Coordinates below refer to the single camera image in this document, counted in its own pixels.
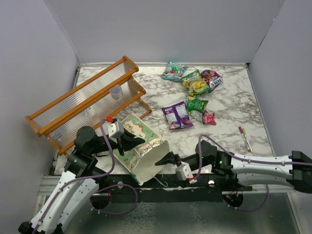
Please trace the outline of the green paper gift bag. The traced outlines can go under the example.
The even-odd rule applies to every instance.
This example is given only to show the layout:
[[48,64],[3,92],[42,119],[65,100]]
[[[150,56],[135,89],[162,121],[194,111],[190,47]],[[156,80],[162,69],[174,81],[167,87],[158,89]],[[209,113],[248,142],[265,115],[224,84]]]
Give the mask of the green paper gift bag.
[[162,170],[163,166],[156,166],[155,163],[169,153],[169,143],[135,114],[128,115],[122,123],[126,131],[145,142],[125,152],[124,156],[114,150],[114,156],[142,186]]

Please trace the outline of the dark green snack packet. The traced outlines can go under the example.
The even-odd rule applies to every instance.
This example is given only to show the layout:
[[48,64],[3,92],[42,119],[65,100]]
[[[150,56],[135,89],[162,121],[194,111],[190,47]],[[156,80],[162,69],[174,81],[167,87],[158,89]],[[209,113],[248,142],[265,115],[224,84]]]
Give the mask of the dark green snack packet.
[[204,114],[208,100],[201,100],[195,97],[186,96],[186,110],[195,120],[204,123]]

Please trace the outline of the teal snack packet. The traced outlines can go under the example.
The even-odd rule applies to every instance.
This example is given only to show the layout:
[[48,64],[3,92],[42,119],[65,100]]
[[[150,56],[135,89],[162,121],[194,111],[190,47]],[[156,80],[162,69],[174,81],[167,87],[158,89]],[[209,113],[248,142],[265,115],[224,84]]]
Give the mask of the teal snack packet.
[[169,61],[160,77],[164,80],[180,81],[187,68],[186,65]]

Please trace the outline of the pink purple snack packet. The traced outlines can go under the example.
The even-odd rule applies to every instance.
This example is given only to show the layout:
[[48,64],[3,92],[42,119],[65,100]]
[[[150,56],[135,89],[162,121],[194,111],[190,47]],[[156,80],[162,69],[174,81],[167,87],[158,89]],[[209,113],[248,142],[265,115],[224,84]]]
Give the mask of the pink purple snack packet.
[[201,75],[212,91],[223,81],[223,78],[214,70],[204,70]]

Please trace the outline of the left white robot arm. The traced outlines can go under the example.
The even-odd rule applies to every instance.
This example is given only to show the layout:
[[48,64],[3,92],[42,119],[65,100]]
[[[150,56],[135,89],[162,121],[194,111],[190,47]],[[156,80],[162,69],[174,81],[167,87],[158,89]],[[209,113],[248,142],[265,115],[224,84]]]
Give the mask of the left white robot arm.
[[93,154],[117,149],[124,153],[145,143],[145,139],[129,133],[122,123],[109,125],[109,134],[98,136],[90,126],[81,127],[74,141],[75,149],[68,157],[64,171],[41,210],[20,224],[21,234],[62,234],[70,221],[95,192],[106,190],[107,176],[112,172],[96,167]]

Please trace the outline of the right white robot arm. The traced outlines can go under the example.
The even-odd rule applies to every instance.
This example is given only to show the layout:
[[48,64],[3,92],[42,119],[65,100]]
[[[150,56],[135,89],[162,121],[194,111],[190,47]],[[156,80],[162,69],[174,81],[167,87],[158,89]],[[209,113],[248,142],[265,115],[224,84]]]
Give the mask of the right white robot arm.
[[166,164],[186,165],[191,171],[210,165],[211,172],[220,176],[215,180],[215,187],[222,191],[273,184],[302,193],[312,192],[312,160],[301,151],[292,151],[289,156],[246,156],[220,151],[202,140],[191,156],[180,158],[169,152],[155,163],[156,166]]

